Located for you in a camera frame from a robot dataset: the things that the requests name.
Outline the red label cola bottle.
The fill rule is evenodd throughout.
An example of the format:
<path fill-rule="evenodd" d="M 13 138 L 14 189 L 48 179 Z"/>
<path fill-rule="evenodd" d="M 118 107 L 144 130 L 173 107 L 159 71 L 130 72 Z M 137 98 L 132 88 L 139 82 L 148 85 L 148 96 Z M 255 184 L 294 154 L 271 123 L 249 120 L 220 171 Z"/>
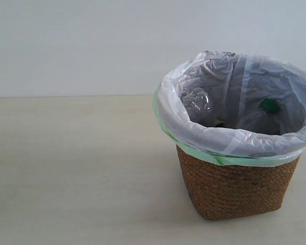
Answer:
<path fill-rule="evenodd" d="M 183 93 L 181 95 L 181 102 L 189 118 L 196 123 L 212 115 L 213 104 L 209 94 L 202 88 L 195 88 L 189 93 Z"/>

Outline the green label water bottle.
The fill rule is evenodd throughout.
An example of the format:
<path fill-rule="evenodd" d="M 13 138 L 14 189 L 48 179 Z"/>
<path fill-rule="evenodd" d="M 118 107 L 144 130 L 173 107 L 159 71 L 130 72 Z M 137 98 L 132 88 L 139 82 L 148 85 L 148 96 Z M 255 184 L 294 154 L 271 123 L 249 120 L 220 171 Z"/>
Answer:
<path fill-rule="evenodd" d="M 277 114 L 281 110 L 277 101 L 268 98 L 265 98 L 260 102 L 259 108 L 267 114 Z"/>

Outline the white plastic bin liner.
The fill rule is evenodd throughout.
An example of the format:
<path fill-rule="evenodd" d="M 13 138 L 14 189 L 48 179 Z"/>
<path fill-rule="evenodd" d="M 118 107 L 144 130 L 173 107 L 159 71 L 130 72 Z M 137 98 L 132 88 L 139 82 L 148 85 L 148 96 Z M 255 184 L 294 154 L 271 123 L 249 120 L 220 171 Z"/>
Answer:
<path fill-rule="evenodd" d="M 192 121 L 181 95 L 209 94 L 212 115 Z M 273 99 L 277 114 L 260 102 Z M 306 148 L 306 72 L 258 55 L 204 51 L 179 65 L 153 96 L 161 129 L 185 153 L 219 166 L 275 167 Z"/>

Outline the woven brown waste basket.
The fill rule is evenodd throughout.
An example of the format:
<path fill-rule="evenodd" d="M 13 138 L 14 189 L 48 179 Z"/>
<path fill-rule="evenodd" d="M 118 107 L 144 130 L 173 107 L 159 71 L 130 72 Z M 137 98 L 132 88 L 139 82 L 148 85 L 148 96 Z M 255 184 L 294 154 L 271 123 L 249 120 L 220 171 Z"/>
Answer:
<path fill-rule="evenodd" d="M 279 209 L 299 161 L 276 167 L 218 166 L 180 147 L 176 149 L 190 200 L 207 220 L 241 218 Z"/>

